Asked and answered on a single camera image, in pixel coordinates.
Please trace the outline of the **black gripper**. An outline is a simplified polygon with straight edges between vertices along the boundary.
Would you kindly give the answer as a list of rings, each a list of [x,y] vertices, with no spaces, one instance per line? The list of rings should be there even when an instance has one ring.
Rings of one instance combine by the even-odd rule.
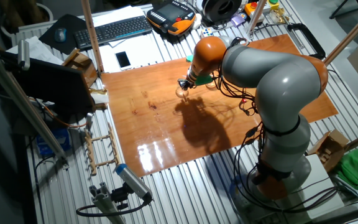
[[[183,91],[188,91],[188,89],[195,87],[195,81],[191,78],[178,79],[178,85],[182,88]]]

